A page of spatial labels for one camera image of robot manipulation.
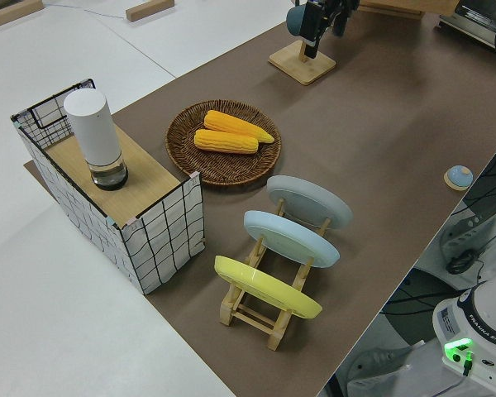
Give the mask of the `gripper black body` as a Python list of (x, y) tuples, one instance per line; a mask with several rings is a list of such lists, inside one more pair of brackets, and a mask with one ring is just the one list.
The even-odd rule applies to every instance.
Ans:
[(347, 9), (349, 11), (350, 19), (352, 12), (356, 11), (360, 5), (359, 0), (327, 0), (314, 2), (321, 5), (321, 20), (319, 29), (327, 29), (329, 26), (332, 26), (335, 16), (343, 9)]

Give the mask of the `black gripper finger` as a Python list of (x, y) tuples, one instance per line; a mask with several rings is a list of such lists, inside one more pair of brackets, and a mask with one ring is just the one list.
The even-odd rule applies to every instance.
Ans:
[(314, 1), (305, 3), (300, 36), (306, 42), (304, 54), (311, 59), (317, 55), (318, 29), (321, 20), (321, 5)]
[(349, 11), (347, 9), (343, 9), (335, 16), (332, 25), (332, 34), (334, 36), (342, 37), (344, 35), (348, 19)]

